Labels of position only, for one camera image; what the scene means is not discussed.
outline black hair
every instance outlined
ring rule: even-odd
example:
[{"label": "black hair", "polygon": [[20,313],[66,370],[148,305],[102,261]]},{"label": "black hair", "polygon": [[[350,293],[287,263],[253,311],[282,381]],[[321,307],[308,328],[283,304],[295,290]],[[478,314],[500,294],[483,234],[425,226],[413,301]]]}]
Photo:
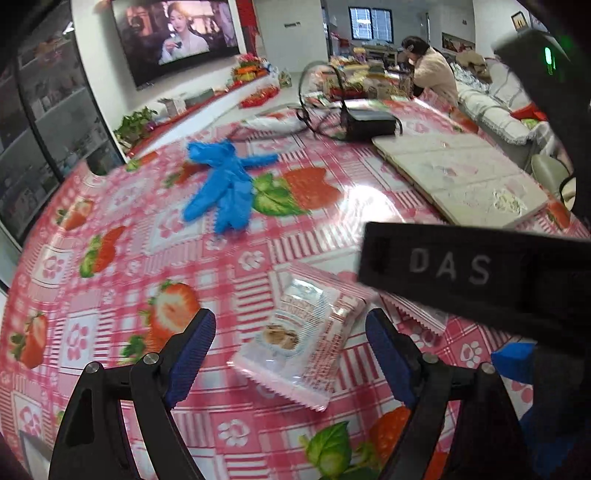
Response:
[{"label": "black hair", "polygon": [[406,37],[402,41],[402,47],[405,50],[411,51],[412,53],[415,53],[416,55],[422,57],[427,53],[427,50],[429,49],[430,45],[421,37],[415,37],[411,35],[410,37]]}]

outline sofa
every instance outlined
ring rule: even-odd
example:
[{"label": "sofa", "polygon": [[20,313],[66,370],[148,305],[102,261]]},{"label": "sofa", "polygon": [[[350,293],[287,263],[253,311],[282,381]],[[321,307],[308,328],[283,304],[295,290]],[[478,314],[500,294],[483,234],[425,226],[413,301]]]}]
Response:
[{"label": "sofa", "polygon": [[515,74],[497,59],[486,59],[490,85],[482,83],[458,64],[452,64],[459,94],[459,109],[491,137],[517,166],[532,172],[531,158],[554,154],[556,140],[548,122],[518,120],[512,113],[532,105]]}]

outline blue object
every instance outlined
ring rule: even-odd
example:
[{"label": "blue object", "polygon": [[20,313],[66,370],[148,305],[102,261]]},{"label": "blue object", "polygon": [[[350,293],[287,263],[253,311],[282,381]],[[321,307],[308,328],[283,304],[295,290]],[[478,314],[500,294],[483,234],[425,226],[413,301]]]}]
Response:
[{"label": "blue object", "polygon": [[534,383],[535,343],[508,343],[491,354],[492,364],[499,375],[519,383]]},{"label": "blue object", "polygon": [[170,369],[168,390],[164,396],[168,408],[174,408],[178,402],[187,398],[215,336],[216,317],[207,310]]},{"label": "blue object", "polygon": [[556,437],[553,442],[539,442],[535,436],[535,420],[533,408],[523,415],[521,430],[530,452],[534,472],[542,478],[550,475],[560,466],[578,440],[583,438],[583,432]]},{"label": "blue object", "polygon": [[417,396],[411,389],[410,369],[397,350],[392,347],[388,332],[378,320],[379,310],[371,310],[365,318],[365,335],[392,390],[392,395],[396,400],[413,409]]},{"label": "blue object", "polygon": [[192,222],[217,205],[215,233],[223,233],[227,228],[246,228],[251,218],[254,194],[252,178],[245,168],[275,163],[279,155],[239,158],[229,140],[214,144],[191,142],[187,149],[192,162],[209,165],[213,170],[185,208],[184,221]]}]

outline door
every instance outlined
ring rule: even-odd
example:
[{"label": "door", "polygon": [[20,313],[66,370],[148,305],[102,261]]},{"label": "door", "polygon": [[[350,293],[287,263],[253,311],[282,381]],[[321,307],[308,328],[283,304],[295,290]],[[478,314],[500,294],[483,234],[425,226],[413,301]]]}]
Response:
[{"label": "door", "polygon": [[9,67],[0,76],[0,251],[4,250],[4,243],[10,245],[6,234],[20,244],[24,242],[58,187],[59,181],[29,127],[14,72]]},{"label": "door", "polygon": [[62,176],[82,159],[97,175],[121,165],[80,64],[70,2],[52,10],[18,53],[31,120]]},{"label": "door", "polygon": [[327,61],[320,0],[255,0],[255,9],[272,65],[298,73],[310,62]]}]

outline blue gripper pad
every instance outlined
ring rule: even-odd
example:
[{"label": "blue gripper pad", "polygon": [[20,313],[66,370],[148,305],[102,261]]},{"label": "blue gripper pad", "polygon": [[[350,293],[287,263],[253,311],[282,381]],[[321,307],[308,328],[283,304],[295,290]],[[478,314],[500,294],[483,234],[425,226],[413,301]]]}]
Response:
[{"label": "blue gripper pad", "polygon": [[392,395],[413,409],[421,384],[421,352],[410,337],[396,331],[382,309],[368,313],[365,333]]},{"label": "blue gripper pad", "polygon": [[168,390],[164,396],[164,403],[170,409],[187,398],[203,359],[216,336],[216,318],[210,310],[200,310],[191,323],[197,322],[201,312],[206,312],[197,327],[191,333],[183,349],[177,357],[177,361],[170,369],[168,376]]}]

